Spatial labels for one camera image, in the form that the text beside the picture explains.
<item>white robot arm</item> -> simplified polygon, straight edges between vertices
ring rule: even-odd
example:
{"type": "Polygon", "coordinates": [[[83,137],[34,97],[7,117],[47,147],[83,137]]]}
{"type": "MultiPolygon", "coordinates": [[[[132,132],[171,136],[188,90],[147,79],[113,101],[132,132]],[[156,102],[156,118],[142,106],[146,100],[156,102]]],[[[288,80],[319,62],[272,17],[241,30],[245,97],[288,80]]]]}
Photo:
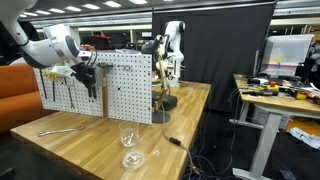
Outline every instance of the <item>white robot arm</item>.
{"type": "Polygon", "coordinates": [[[1,1],[0,22],[20,46],[26,62],[32,67],[41,69],[76,58],[79,54],[79,47],[69,35],[31,41],[25,34],[17,20],[20,14],[32,8],[36,2],[37,0],[1,1]]]}
{"type": "Polygon", "coordinates": [[[181,63],[184,56],[180,51],[181,33],[185,29],[183,21],[170,21],[166,24],[166,30],[162,46],[164,53],[164,70],[167,74],[167,79],[170,87],[179,87],[179,78],[181,74],[181,63]],[[167,52],[168,44],[173,52],[167,52]]]}

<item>pegboard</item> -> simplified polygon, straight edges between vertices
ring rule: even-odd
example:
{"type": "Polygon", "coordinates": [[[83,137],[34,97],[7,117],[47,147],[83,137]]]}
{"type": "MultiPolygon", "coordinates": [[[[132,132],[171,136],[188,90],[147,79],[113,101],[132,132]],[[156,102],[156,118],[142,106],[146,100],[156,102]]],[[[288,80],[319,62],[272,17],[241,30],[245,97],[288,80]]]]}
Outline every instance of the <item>pegboard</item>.
{"type": "MultiPolygon", "coordinates": [[[[40,70],[35,75],[45,109],[75,112],[93,116],[103,116],[103,101],[108,101],[108,117],[151,124],[151,55],[117,54],[99,52],[95,64],[97,98],[89,98],[87,88],[77,79],[55,80],[55,101],[53,101],[52,81],[43,76],[47,98],[45,98],[40,70]],[[112,64],[107,69],[106,79],[98,63],[112,64]],[[102,86],[107,84],[108,94],[102,95],[102,86]],[[70,87],[74,108],[69,97],[70,87]]],[[[51,68],[43,69],[44,74],[51,68]]]]}
{"type": "Polygon", "coordinates": [[[151,55],[99,53],[97,63],[107,62],[110,118],[151,124],[151,55]]]}

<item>standing desk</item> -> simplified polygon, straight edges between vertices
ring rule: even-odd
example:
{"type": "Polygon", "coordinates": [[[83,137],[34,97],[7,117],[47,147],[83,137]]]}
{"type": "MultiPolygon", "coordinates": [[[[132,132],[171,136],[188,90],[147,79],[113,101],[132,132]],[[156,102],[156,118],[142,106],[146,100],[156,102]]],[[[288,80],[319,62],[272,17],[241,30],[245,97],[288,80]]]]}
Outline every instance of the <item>standing desk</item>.
{"type": "MultiPolygon", "coordinates": [[[[234,75],[237,87],[241,94],[241,88],[247,86],[247,79],[241,75],[234,75]]],[[[241,94],[242,114],[239,120],[230,119],[230,122],[239,125],[262,129],[258,147],[256,149],[250,171],[233,168],[233,174],[241,179],[260,180],[268,179],[262,176],[266,166],[273,142],[275,140],[278,127],[283,114],[299,117],[320,118],[320,106],[306,100],[295,100],[293,98],[280,97],[254,97],[241,94]],[[268,112],[266,125],[257,125],[246,122],[249,104],[254,104],[257,108],[268,112]]]]}
{"type": "MultiPolygon", "coordinates": [[[[168,136],[179,139],[186,148],[192,146],[210,85],[182,82],[172,88],[178,105],[168,113],[168,136]]],[[[61,162],[89,179],[179,179],[188,159],[187,152],[170,143],[162,133],[162,124],[140,124],[139,144],[124,148],[119,140],[121,120],[83,114],[58,112],[11,130],[13,136],[49,159],[61,162]],[[84,126],[81,131],[38,137],[39,131],[51,131],[84,126]],[[146,156],[137,171],[126,171],[122,157],[139,150],[146,156]]]]}

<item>black backdrop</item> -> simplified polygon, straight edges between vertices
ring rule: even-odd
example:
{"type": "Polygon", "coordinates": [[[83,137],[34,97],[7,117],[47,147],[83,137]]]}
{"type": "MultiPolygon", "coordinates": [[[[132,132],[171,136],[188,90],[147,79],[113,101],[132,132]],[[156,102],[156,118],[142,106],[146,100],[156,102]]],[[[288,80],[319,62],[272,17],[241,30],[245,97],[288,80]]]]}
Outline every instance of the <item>black backdrop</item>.
{"type": "Polygon", "coordinates": [[[212,84],[210,109],[229,112],[233,74],[253,73],[255,53],[263,46],[274,7],[266,3],[205,11],[155,11],[152,35],[163,35],[168,21],[184,21],[180,46],[186,68],[180,79],[212,84]]]}

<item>orange couch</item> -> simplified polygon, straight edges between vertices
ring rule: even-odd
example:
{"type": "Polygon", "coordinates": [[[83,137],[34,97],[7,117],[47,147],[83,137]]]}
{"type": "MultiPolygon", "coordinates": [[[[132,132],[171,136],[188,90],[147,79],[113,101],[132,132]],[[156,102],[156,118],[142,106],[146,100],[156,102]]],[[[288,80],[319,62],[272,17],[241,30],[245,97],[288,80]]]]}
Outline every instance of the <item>orange couch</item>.
{"type": "Polygon", "coordinates": [[[0,132],[54,112],[42,107],[32,67],[27,64],[0,66],[0,132]]]}

